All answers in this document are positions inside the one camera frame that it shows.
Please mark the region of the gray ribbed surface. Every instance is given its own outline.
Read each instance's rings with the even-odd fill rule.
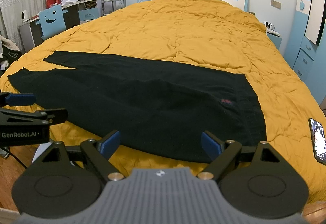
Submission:
[[[229,205],[212,180],[199,180],[189,168],[134,169],[120,182],[106,185],[100,198],[85,211],[58,220],[23,215],[15,224],[307,224],[299,214],[286,219],[262,220]]]

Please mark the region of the black garment with white logo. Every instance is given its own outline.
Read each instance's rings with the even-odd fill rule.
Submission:
[[[47,62],[75,69],[8,76],[44,108],[66,108],[68,121],[121,144],[191,162],[210,162],[202,131],[255,146],[266,140],[258,97],[245,75],[183,63],[112,54],[55,51]]]

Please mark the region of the yellow comforter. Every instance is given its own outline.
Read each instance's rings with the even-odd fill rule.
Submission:
[[[308,119],[325,117],[251,14],[219,0],[155,0],[135,4],[74,27],[34,48],[0,79],[2,91],[17,92],[7,76],[22,67],[31,71],[63,68],[44,62],[54,50],[111,53],[169,60],[231,73],[244,73],[258,95],[266,120],[267,140],[299,172],[310,189],[310,202],[326,200],[326,166],[314,159]],[[24,111],[40,109],[18,107]],[[51,127],[52,138],[76,145],[96,137],[66,122]],[[205,164],[176,161],[120,146],[110,159],[128,175],[132,168]]]

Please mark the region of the white plastic bag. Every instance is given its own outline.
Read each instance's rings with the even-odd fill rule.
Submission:
[[[64,7],[68,4],[76,3],[76,2],[78,2],[78,0],[62,0],[61,6]]]

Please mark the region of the metal bolt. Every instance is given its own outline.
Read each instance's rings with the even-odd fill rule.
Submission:
[[[121,173],[110,173],[108,175],[108,179],[111,181],[120,181],[124,178],[124,176]]]
[[[197,175],[200,180],[211,180],[214,178],[214,175],[210,172],[201,172]]]

